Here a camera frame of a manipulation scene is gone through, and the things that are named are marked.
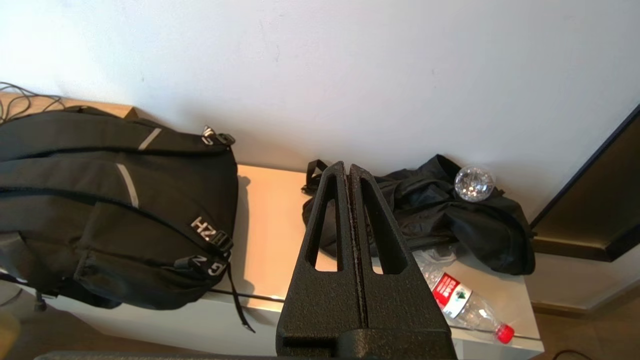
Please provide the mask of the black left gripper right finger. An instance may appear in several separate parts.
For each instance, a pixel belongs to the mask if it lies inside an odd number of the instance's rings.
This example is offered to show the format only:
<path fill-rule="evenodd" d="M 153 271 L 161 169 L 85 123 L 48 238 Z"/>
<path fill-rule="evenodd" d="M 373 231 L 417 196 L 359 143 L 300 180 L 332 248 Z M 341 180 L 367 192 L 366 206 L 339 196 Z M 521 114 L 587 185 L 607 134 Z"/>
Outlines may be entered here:
<path fill-rule="evenodd" d="M 450 326 L 407 248 L 374 177 L 349 170 L 359 328 L 349 355 L 366 360 L 455 360 Z"/>

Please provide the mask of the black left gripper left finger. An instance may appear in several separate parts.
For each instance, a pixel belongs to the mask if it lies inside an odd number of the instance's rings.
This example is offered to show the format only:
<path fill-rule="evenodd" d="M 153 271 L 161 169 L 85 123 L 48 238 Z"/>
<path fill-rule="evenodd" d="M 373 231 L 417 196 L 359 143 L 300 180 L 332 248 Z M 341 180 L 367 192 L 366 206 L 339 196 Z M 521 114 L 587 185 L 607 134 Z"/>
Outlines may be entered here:
<path fill-rule="evenodd" d="M 326 208 L 334 202 L 337 269 L 316 269 Z M 343 333 L 362 323 L 345 164 L 323 171 L 276 328 L 279 351 L 333 351 Z"/>

